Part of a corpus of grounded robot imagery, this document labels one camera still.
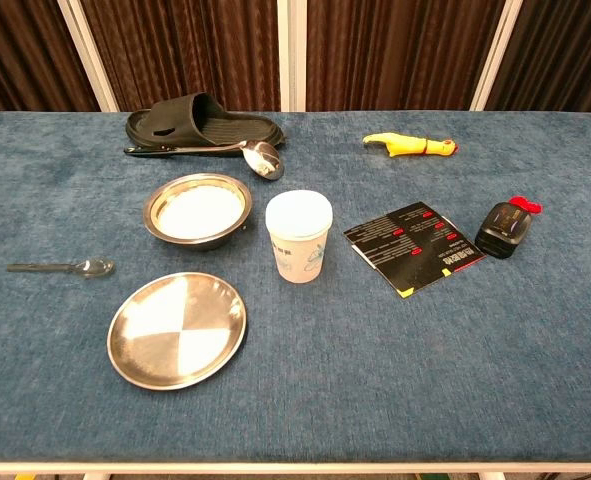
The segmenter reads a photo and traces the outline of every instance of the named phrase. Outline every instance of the metal handle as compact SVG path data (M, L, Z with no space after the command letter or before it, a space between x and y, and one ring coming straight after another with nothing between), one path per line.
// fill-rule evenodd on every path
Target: metal handle
M134 157L165 157L170 155L179 155L182 153L206 153L206 152L230 152L238 150L246 145L246 142L239 142L233 145L224 145L221 147L127 147L124 153Z
M6 266L7 272L72 272L68 263L12 263Z

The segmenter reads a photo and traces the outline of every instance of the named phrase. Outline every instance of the black slipper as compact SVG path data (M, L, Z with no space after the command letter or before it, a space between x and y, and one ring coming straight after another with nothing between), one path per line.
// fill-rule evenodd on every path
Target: black slipper
M229 113L206 93L157 102L150 110L131 113L126 133L142 147L209 147L242 140L262 140L275 146L285 138L268 118Z

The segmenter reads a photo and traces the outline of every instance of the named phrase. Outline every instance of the metal spoon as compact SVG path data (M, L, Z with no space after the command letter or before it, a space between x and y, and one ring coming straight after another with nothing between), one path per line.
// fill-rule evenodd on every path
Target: metal spoon
M106 258L89 258L80 263L11 263L8 272L68 272L86 278L107 275L115 268L115 262Z
M244 140L223 147L127 147L124 153L135 157L161 157L183 153L231 152L238 149L244 154L248 166L260 177L277 180L284 175L284 164L275 147L258 140Z

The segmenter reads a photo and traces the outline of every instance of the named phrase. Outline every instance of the white cup lid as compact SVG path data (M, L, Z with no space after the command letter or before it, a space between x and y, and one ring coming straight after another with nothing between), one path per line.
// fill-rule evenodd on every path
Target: white cup lid
M266 228L284 240L316 237L332 223L331 203L321 193L311 190L280 193L266 206Z

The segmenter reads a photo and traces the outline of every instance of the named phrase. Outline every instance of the table edge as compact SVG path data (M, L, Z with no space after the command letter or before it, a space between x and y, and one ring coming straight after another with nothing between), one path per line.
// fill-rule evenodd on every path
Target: table edge
M591 462L422 462L422 463L166 463L0 462L0 474L394 474L470 472L591 472Z

